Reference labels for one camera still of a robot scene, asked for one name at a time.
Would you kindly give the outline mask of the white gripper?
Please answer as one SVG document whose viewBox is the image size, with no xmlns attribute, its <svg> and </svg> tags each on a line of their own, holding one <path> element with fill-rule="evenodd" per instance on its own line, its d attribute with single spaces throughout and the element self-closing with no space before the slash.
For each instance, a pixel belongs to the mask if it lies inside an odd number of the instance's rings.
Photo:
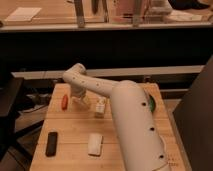
<svg viewBox="0 0 213 171">
<path fill-rule="evenodd" d="M 73 101 L 85 109 L 91 106 L 90 99 L 86 96 L 86 89 L 79 86 L 71 87 L 71 96 L 75 97 Z"/>
</svg>

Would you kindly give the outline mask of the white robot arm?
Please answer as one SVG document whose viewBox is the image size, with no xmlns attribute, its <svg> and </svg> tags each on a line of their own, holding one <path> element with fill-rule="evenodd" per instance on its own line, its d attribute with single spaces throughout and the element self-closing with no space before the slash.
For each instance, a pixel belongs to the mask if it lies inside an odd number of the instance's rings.
<svg viewBox="0 0 213 171">
<path fill-rule="evenodd" d="M 87 76 L 80 63 L 66 70 L 63 80 L 74 97 L 89 90 L 109 99 L 126 171 L 171 171 L 146 92 L 136 82 Z"/>
</svg>

